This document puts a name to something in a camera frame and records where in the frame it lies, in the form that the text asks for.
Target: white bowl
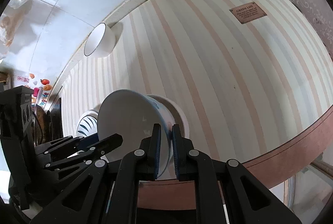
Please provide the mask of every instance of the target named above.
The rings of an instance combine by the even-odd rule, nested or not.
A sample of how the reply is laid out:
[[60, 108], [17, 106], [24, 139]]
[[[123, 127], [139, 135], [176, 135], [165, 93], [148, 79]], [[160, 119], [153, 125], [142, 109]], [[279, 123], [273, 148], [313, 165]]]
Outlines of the white bowl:
[[105, 24], [101, 23], [89, 35], [84, 45], [84, 55], [94, 58], [105, 58], [111, 54], [116, 44], [116, 36]]
[[98, 112], [99, 140], [117, 133], [123, 144], [106, 154], [109, 162], [122, 159], [139, 148], [141, 140], [152, 135], [154, 123], [161, 125], [159, 156], [160, 177], [172, 157], [171, 130], [175, 121], [170, 111], [155, 99], [130, 90], [118, 90], [107, 96]]

